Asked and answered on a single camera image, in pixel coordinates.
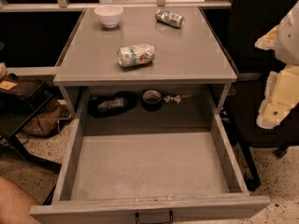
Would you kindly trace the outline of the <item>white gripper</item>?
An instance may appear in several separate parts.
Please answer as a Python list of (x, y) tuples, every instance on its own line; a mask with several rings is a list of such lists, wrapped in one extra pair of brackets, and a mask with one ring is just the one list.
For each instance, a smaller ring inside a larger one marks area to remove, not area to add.
[(255, 47), (275, 50), (276, 58), (288, 64), (279, 73), (270, 72), (256, 119), (259, 127), (273, 129), (299, 103), (299, 67), (296, 66), (299, 64), (299, 1), (278, 27), (273, 27), (255, 42)]

